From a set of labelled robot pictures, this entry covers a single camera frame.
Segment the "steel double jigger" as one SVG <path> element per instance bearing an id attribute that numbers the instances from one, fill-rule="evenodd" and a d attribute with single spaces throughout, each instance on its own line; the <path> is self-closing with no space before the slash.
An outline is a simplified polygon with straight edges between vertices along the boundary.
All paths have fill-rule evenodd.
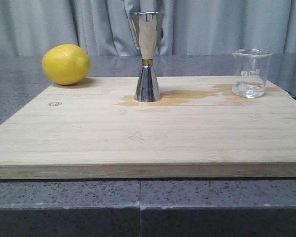
<path id="1" fill-rule="evenodd" d="M 145 103 L 156 102 L 161 99 L 161 94 L 153 68 L 153 57 L 160 43 L 163 14 L 152 11 L 131 12 L 130 17 L 142 58 L 134 99 Z"/>

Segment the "clear glass beaker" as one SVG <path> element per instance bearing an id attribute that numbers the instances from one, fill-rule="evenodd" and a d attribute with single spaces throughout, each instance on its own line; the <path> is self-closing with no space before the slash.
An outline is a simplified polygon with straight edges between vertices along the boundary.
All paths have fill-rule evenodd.
<path id="1" fill-rule="evenodd" d="M 239 49 L 234 57 L 233 94 L 244 98 L 259 98 L 265 93 L 268 68 L 273 53 L 265 49 Z"/>

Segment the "wooden cutting board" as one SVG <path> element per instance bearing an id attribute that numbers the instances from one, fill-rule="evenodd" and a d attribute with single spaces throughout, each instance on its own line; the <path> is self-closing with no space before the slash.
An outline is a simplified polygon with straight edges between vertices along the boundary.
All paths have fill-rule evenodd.
<path id="1" fill-rule="evenodd" d="M 160 77 L 152 103 L 136 78 L 51 85 L 0 125 L 0 179 L 296 177 L 296 101 L 233 80 Z"/>

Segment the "yellow lemon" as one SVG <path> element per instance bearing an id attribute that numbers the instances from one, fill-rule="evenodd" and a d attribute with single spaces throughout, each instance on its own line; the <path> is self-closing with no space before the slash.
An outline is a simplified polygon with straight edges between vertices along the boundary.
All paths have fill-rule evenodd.
<path id="1" fill-rule="evenodd" d="M 84 79 L 91 69 L 87 52 L 74 44 L 63 44 L 49 50 L 42 59 L 46 76 L 59 85 L 71 85 Z"/>

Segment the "grey curtain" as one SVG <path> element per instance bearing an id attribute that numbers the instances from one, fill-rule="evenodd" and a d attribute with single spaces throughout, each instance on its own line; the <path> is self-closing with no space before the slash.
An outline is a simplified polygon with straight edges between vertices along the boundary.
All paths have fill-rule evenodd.
<path id="1" fill-rule="evenodd" d="M 296 0 L 0 0 L 0 56 L 73 43 L 93 56 L 137 55 L 130 13 L 164 14 L 160 55 L 296 53 Z"/>

